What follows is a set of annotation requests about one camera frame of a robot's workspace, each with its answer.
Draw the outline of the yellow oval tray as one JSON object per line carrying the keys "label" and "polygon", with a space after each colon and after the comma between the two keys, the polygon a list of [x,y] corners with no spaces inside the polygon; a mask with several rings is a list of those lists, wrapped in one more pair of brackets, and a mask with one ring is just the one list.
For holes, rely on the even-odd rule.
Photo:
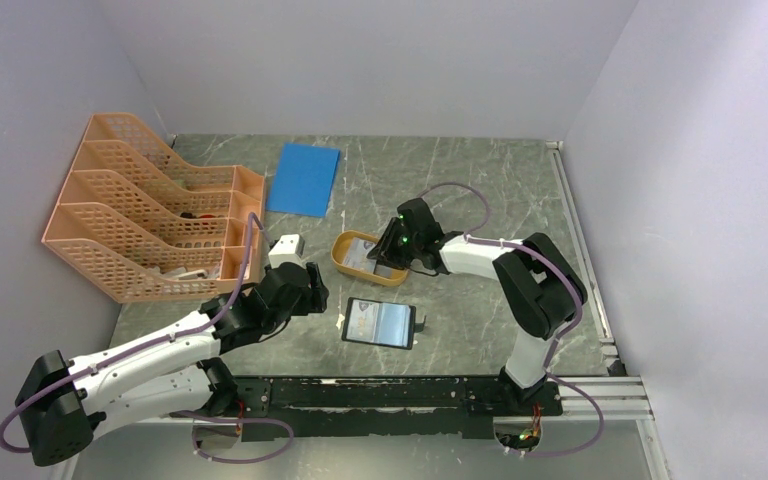
{"label": "yellow oval tray", "polygon": [[378,240],[371,234],[346,230],[334,241],[332,261],[337,270],[347,276],[385,287],[400,286],[408,278],[406,270],[395,270],[367,257]]}

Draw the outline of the black leather card holder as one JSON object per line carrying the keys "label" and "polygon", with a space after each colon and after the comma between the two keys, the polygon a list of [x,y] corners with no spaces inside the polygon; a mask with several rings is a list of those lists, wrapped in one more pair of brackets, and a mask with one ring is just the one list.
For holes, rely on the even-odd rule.
{"label": "black leather card holder", "polygon": [[[360,342],[346,339],[347,315],[354,299],[380,302],[381,309],[375,339],[371,342]],[[414,337],[425,329],[427,319],[419,317],[417,308],[413,305],[370,300],[350,297],[346,307],[345,318],[341,327],[341,339],[345,342],[380,346],[399,350],[411,350]]]}

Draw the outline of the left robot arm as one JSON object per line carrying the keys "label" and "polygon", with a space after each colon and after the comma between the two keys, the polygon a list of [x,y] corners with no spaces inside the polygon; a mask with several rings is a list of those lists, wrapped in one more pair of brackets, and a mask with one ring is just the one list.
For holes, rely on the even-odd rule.
{"label": "left robot arm", "polygon": [[221,416],[237,384],[221,355],[260,343],[294,316],[322,313],[328,289],[314,262],[267,268],[258,284],[223,294],[171,325],[96,354],[38,357],[15,400],[27,440],[22,452],[52,466],[94,439],[154,416],[195,411]]}

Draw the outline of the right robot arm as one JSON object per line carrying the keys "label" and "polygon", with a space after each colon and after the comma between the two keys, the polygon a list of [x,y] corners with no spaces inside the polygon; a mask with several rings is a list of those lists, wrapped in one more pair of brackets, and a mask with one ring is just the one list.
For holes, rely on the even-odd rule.
{"label": "right robot arm", "polygon": [[560,338],[580,322],[587,302],[582,281],[547,235],[493,240],[446,232],[421,198],[397,208],[367,257],[391,269],[407,270],[419,262],[435,274],[499,283],[518,325],[499,374],[500,402],[513,414],[536,403]]}

